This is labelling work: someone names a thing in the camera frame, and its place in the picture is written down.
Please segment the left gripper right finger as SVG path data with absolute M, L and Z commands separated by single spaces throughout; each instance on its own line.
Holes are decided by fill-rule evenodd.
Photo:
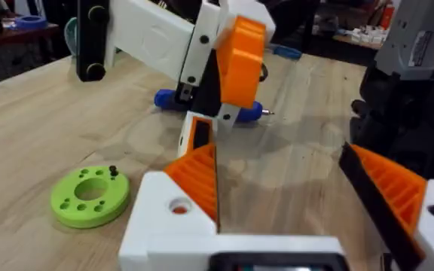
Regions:
M 434 270 L 434 178 L 355 144 L 338 162 L 387 247 L 384 270 Z

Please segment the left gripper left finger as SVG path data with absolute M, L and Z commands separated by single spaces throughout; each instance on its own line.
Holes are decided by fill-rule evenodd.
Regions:
M 213 234 L 219 220 L 215 145 L 191 150 L 161 171 L 144 174 L 124 243 L 160 234 Z

